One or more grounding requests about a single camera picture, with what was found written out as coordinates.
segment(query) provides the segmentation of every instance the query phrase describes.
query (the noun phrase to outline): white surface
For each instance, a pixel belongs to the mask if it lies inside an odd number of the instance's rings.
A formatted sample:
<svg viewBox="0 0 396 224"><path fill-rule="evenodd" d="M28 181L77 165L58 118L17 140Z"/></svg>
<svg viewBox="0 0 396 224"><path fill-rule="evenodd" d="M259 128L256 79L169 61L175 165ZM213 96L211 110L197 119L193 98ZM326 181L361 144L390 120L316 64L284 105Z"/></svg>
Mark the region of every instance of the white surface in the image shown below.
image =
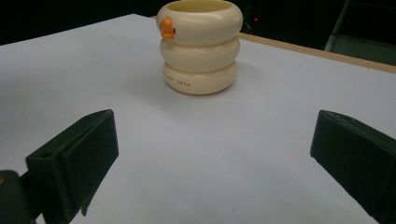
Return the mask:
<svg viewBox="0 0 396 224"><path fill-rule="evenodd" d="M241 40L227 90L163 78L155 20L136 15L0 47L0 169L92 112L120 156L78 223L375 223L309 155L318 111L396 137L396 76Z"/></svg>

